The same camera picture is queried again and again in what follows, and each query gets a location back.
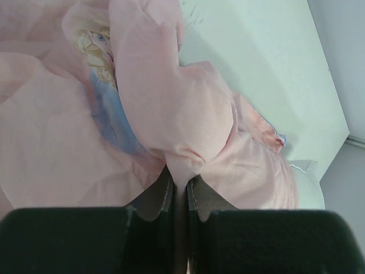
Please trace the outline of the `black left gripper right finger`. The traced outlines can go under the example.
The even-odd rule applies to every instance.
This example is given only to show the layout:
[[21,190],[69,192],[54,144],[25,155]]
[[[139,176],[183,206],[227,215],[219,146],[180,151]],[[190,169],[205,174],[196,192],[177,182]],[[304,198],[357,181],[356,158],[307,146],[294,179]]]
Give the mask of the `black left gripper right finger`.
[[214,213],[237,208],[218,194],[198,175],[188,182],[189,273],[211,273],[217,252],[217,225]]

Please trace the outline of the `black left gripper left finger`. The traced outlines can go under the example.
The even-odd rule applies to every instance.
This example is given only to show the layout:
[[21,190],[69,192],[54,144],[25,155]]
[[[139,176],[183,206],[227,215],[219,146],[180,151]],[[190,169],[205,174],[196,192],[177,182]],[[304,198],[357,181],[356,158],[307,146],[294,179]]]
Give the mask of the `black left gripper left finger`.
[[124,273],[172,273],[174,183],[167,168],[129,203]]

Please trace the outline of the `white pillow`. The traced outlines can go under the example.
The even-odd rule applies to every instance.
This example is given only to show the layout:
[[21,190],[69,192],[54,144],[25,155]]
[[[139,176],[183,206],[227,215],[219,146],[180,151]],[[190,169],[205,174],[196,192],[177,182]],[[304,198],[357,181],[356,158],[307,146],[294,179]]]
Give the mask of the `white pillow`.
[[320,182],[314,175],[317,165],[314,160],[289,161],[296,180],[299,209],[326,209]]

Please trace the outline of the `blue and pink printed pillowcase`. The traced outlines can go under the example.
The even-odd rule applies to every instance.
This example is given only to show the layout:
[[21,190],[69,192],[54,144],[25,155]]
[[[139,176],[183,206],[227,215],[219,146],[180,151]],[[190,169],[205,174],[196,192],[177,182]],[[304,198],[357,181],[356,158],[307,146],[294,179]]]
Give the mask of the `blue and pink printed pillowcase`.
[[169,169],[234,206],[297,208],[274,128],[209,62],[178,1],[1,2],[1,189],[14,208],[122,206]]

